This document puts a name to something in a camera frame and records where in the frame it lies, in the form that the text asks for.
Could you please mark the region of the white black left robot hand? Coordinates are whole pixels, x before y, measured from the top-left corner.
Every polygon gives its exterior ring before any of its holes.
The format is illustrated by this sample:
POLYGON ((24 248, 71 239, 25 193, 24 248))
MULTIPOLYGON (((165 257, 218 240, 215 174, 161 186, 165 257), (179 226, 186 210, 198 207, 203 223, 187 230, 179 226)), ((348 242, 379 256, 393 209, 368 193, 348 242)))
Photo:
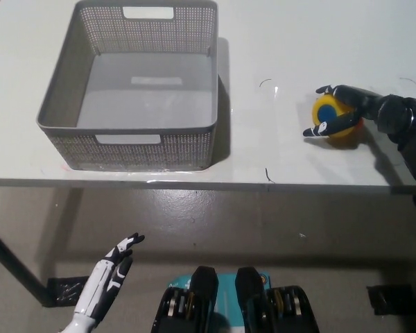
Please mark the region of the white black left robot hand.
POLYGON ((76 304, 76 313, 91 318, 95 326, 105 318, 132 266, 131 248, 144 239, 136 232, 97 262, 76 304))

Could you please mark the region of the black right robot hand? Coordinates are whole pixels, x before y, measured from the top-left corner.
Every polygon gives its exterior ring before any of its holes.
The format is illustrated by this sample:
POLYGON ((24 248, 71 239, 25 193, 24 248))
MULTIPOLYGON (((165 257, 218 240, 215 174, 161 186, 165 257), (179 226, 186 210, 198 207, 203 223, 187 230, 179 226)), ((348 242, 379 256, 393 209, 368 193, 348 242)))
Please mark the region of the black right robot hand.
POLYGON ((303 131, 304 137, 341 138, 354 132, 363 119, 372 119, 371 107, 382 96, 349 85, 325 85, 315 91, 320 97, 313 104, 313 127, 303 131))

